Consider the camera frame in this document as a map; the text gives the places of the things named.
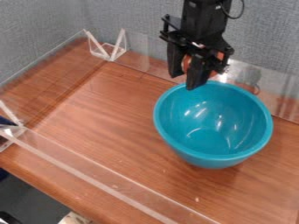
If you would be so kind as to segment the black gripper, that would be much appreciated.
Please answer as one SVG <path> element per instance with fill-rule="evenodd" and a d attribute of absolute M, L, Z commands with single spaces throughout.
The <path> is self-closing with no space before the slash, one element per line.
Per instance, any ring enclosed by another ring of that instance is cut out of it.
<path fill-rule="evenodd" d="M 182 57 L 190 56 L 185 87 L 193 90 L 206 83 L 210 71 L 222 73 L 234 50 L 222 38 L 232 0 L 182 0 L 181 16 L 162 16 L 160 39 L 166 42 L 168 72 L 184 74 Z"/>

